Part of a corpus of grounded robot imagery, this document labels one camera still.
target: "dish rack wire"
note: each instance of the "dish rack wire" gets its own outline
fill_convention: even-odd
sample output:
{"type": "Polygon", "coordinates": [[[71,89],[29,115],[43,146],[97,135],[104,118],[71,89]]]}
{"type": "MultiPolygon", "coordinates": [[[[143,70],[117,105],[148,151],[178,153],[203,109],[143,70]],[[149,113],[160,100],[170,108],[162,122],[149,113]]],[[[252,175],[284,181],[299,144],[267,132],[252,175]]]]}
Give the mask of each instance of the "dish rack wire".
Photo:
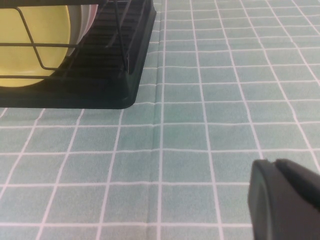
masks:
{"type": "Polygon", "coordinates": [[[152,0],[0,0],[19,12],[30,43],[0,42],[1,48],[32,47],[51,76],[0,75],[0,79],[44,79],[23,87],[0,87],[0,107],[124,109],[137,97],[156,17],[152,0]],[[20,7],[98,5],[92,27],[79,44],[35,43],[20,7]],[[37,47],[74,48],[59,68],[46,67],[37,47]]]}

